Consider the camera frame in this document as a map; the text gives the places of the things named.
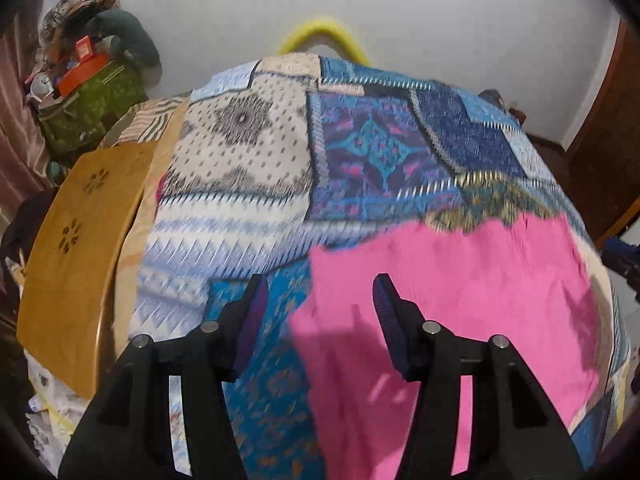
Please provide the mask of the clutter pile on box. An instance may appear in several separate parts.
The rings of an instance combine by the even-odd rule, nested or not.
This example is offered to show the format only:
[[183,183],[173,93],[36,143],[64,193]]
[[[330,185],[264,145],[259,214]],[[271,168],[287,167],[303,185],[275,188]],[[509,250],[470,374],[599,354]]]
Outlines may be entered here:
[[69,105],[126,110],[160,73],[154,40],[119,0],[60,0],[42,20],[38,54],[27,82],[41,116]]

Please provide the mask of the striped pink curtain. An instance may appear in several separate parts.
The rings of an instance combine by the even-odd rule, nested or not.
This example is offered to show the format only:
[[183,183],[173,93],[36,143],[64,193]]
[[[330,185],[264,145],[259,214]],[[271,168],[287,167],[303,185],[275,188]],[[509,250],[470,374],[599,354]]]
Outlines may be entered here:
[[43,0],[17,0],[1,32],[1,225],[7,226],[21,203],[50,186],[46,140],[23,82],[35,66]]

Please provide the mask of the blue patchwork bedspread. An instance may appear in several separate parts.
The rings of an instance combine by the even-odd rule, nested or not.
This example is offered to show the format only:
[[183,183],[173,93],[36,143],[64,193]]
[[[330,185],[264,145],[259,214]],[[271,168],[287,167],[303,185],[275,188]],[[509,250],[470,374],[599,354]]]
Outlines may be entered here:
[[575,310],[599,383],[568,426],[591,466],[620,428],[629,341],[582,216],[516,119],[457,87],[290,53],[230,68],[190,96],[130,110],[123,141],[156,145],[116,268],[114,343],[190,332],[263,273],[269,304],[250,367],[224,389],[252,479],[322,479],[288,316],[314,246],[408,220],[464,235],[490,219],[564,216],[590,279]]

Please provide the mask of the brown wooden door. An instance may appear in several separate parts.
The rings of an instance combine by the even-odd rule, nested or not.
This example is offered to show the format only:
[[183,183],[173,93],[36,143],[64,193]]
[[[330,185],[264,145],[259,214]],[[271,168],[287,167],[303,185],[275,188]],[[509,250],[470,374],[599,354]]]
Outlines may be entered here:
[[603,84],[568,150],[574,205],[594,240],[639,199],[639,34],[626,22]]

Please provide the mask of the yellow foam arch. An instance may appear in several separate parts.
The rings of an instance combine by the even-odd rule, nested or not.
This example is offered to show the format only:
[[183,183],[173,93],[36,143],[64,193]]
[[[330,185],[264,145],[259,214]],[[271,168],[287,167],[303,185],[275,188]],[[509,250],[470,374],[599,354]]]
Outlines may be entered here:
[[320,39],[326,39],[330,44],[337,46],[347,61],[363,66],[371,65],[367,53],[360,47],[350,31],[339,21],[325,16],[310,18],[294,27],[280,45],[278,53],[285,55],[297,52],[301,47],[310,46]]

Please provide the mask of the green storage box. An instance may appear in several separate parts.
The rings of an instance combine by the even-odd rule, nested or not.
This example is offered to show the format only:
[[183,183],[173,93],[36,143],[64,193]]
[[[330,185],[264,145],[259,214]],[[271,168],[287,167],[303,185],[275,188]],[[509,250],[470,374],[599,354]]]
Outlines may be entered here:
[[109,62],[63,98],[37,113],[53,158],[93,150],[130,107],[146,100],[139,74]]

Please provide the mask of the pink knit sweater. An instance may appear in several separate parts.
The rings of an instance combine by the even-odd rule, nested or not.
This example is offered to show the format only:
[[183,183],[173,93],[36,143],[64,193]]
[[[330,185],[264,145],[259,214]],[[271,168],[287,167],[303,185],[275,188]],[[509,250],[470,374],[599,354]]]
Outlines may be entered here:
[[288,325],[331,479],[393,478],[416,405],[418,388],[394,369],[374,310],[378,274],[456,335],[507,336],[563,422],[599,383],[596,306],[563,217],[523,214],[469,233],[407,222],[353,248],[314,248],[310,272]]

